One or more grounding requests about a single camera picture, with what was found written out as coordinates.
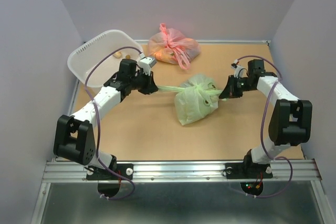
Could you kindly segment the green plastic bag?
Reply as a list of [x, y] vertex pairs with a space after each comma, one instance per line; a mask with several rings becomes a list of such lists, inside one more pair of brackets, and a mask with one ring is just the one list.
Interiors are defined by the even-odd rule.
[[175, 110], [183, 126], [197, 122], [218, 109], [222, 93], [215, 81], [204, 74], [196, 74], [180, 86], [158, 86], [158, 89], [176, 94]]

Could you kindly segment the white plastic basket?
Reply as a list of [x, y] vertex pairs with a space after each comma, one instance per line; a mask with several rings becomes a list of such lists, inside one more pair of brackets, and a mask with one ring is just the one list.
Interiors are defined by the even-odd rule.
[[119, 70], [121, 59], [127, 55], [136, 61], [140, 59], [139, 52], [143, 51], [142, 47], [125, 32], [107, 30], [89, 40], [70, 54], [68, 68], [80, 82], [85, 83], [88, 74], [104, 57], [125, 46], [129, 48], [120, 50], [119, 58], [110, 56], [90, 76], [87, 86], [93, 89], [100, 88]]

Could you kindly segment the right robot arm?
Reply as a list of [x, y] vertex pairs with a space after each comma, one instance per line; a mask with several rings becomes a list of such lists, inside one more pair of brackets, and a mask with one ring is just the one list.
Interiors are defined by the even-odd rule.
[[278, 69], [267, 71], [267, 59], [250, 56], [247, 68], [236, 59], [231, 67], [234, 74], [228, 77], [227, 85], [220, 99], [241, 98], [247, 91], [259, 91], [267, 98], [265, 108], [273, 106], [268, 125], [268, 135], [264, 135], [266, 112], [260, 127], [260, 145], [249, 150], [241, 163], [226, 163], [224, 175], [228, 179], [253, 179], [260, 175], [272, 177], [271, 161], [292, 146], [308, 142], [311, 134], [312, 103], [302, 100], [281, 83], [282, 74]]

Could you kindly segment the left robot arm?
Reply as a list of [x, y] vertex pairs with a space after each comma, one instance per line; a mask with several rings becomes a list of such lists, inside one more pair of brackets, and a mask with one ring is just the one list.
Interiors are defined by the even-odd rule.
[[117, 172], [117, 159], [99, 150], [101, 120], [133, 90], [142, 94], [158, 91], [152, 67], [155, 59], [145, 57], [140, 61], [123, 59], [119, 70], [108, 79], [96, 95], [88, 94], [88, 102], [72, 115], [62, 115], [56, 126], [53, 153], [84, 167], [94, 166], [106, 179]]

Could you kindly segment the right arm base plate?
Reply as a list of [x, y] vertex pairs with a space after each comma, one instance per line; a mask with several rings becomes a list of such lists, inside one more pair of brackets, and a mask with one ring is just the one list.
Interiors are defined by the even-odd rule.
[[227, 179], [257, 179], [273, 178], [270, 164], [245, 165], [244, 163], [225, 163], [225, 174]]

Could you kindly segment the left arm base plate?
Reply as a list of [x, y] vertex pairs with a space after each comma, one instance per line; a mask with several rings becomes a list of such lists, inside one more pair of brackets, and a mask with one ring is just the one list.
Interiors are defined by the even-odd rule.
[[[115, 173], [132, 180], [133, 179], [134, 165], [132, 163], [117, 163]], [[87, 170], [86, 180], [99, 181], [99, 180], [118, 180], [119, 177], [111, 174], [106, 169], [89, 166]]]

